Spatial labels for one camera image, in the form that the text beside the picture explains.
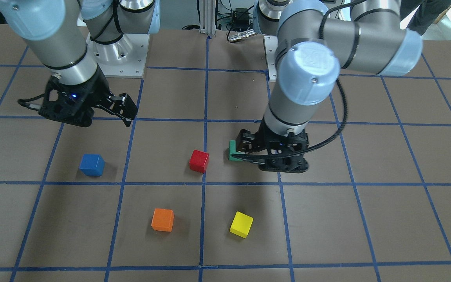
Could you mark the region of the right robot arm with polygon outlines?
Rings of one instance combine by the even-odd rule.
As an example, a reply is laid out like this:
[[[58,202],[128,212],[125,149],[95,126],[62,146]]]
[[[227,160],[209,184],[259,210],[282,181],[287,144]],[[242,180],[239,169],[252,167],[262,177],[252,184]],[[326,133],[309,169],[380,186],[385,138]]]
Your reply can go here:
[[[7,24],[51,72],[43,94],[18,103],[46,119],[79,127],[89,127],[98,108],[129,127],[138,108],[128,94],[111,93],[77,27],[80,5],[80,0],[0,0]]]

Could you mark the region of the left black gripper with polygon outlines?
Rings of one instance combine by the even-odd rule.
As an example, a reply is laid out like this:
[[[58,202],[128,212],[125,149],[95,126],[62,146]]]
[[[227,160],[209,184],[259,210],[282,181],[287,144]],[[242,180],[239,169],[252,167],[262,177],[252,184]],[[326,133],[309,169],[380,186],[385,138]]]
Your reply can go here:
[[[236,152],[245,154],[266,151],[268,155],[240,155],[231,154],[231,157],[245,162],[265,162],[269,159],[283,159],[304,155],[308,149],[308,135],[305,130],[295,135],[287,136],[274,133],[265,120],[261,121],[258,131],[240,130],[236,137]]]

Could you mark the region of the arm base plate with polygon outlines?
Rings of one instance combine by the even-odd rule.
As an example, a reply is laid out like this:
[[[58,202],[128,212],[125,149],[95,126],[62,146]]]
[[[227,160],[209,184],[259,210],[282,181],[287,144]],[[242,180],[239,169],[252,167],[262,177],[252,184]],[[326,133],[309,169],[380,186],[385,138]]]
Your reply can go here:
[[[276,68],[276,50],[278,47],[278,39],[275,36],[264,36],[264,48],[265,48],[265,60],[268,67],[268,76],[270,82],[277,80],[277,68]]]
[[[107,78],[137,78],[144,76],[150,34],[124,34],[110,45],[87,39],[87,45]]]

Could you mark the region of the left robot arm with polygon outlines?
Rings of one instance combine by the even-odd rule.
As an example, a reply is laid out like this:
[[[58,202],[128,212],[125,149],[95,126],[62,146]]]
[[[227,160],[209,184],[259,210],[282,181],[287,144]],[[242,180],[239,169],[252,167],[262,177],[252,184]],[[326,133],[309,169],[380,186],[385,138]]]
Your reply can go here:
[[[241,130],[231,157],[258,165],[297,165],[303,155],[331,143],[348,118],[339,80],[349,69],[380,76],[403,76],[420,59],[423,43],[412,30],[401,29],[399,0],[352,0],[328,8],[319,0],[258,0],[254,32],[276,36],[277,81],[260,128]],[[309,146],[305,127],[337,87],[343,118],[328,139]]]

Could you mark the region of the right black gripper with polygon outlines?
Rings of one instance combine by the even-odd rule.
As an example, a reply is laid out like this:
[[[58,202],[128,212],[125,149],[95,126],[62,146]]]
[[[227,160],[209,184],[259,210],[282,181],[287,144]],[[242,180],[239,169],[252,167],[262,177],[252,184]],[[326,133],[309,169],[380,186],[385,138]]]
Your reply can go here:
[[[98,108],[115,115],[126,127],[130,127],[138,113],[138,107],[129,94],[112,95],[108,81],[98,65],[91,78],[73,85],[73,93],[78,96],[75,101],[81,104],[77,110],[79,114],[86,114],[93,111],[93,108]]]

